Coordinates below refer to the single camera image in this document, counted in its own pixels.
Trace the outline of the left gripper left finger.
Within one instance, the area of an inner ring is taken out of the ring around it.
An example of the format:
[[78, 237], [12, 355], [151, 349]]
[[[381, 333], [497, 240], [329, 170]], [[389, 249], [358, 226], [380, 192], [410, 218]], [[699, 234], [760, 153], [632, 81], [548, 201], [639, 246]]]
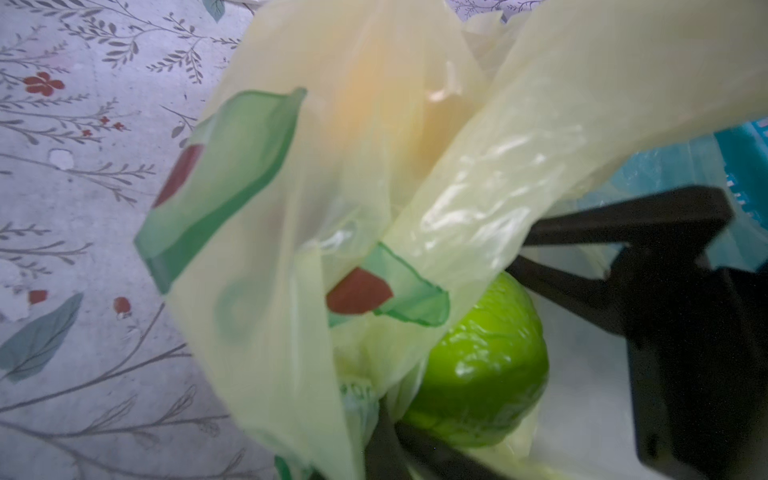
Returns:
[[394, 422], [385, 401], [365, 449], [367, 479], [477, 479], [507, 476], [403, 422]]

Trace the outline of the yellow-green plastic bag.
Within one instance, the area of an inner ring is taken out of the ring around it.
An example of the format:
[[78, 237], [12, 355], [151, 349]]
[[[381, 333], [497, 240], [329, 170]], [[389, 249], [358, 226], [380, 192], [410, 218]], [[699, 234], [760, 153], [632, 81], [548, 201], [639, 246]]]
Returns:
[[286, 477], [360, 479], [389, 391], [532, 224], [632, 155], [767, 111], [763, 1], [262, 7], [135, 245]]

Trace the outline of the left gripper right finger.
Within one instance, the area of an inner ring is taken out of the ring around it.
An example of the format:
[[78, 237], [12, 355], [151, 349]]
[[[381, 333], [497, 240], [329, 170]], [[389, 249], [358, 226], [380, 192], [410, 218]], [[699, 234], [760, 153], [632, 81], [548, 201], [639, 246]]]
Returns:
[[637, 456], [673, 479], [767, 475], [767, 271], [712, 267], [726, 193], [687, 186], [536, 222], [529, 246], [619, 243], [605, 279], [516, 258], [522, 285], [627, 343]]

